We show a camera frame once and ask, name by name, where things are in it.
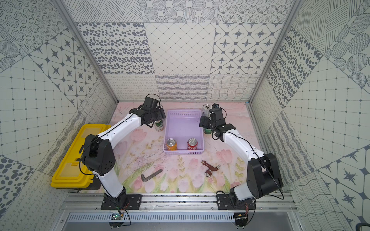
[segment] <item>soda can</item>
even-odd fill
[[[170,151],[177,150],[177,142],[175,141],[175,139],[172,139],[172,138],[168,139],[166,142],[166,145],[167,145],[167,149]]]
[[[155,130],[157,132],[163,131],[164,126],[163,126],[163,120],[162,119],[161,120],[158,120],[158,121],[155,121],[154,123],[155,123]]]
[[[195,138],[188,140],[188,150],[196,150],[198,148],[198,141]]]
[[[211,109],[211,106],[209,104],[203,105],[203,111],[202,111],[202,116],[208,117],[210,116],[209,110]],[[209,128],[203,128],[203,132],[207,135],[212,133],[212,130]]]

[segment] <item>lavender storage basket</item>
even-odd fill
[[[202,112],[199,109],[168,110],[163,151],[170,155],[202,154],[204,151],[203,129],[199,127]],[[173,138],[177,142],[177,150],[167,149],[166,142]],[[197,150],[188,150],[188,140],[198,141]]]

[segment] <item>pink floral mat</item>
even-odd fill
[[[114,125],[141,103],[119,103],[110,125]],[[201,109],[204,103],[163,103],[168,109]],[[232,123],[241,135],[259,148],[245,103],[220,103],[227,111],[227,123]],[[167,155],[163,152],[164,131],[157,132],[148,126],[127,135],[114,149],[118,179],[128,193],[214,193],[228,192],[230,188],[246,181],[246,163],[227,144],[213,140],[204,134],[205,151],[202,155]],[[208,169],[201,164],[221,165],[210,178],[204,173]],[[163,172],[147,182],[141,181],[158,169]],[[84,190],[85,193],[101,193],[104,189]]]

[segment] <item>red soda can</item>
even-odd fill
[[[188,150],[197,150],[198,141],[195,138],[190,138],[188,140]]]

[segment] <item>green soda can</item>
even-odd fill
[[[209,117],[209,109],[210,108],[211,108],[211,106],[209,106],[208,104],[203,105],[202,116]],[[209,134],[212,133],[212,130],[208,129],[208,128],[203,128],[203,132],[205,134],[209,135]]]
[[[158,121],[155,121],[154,123],[155,123],[155,130],[157,132],[163,131],[164,126],[163,126],[163,120],[162,119],[161,120],[158,120]]]

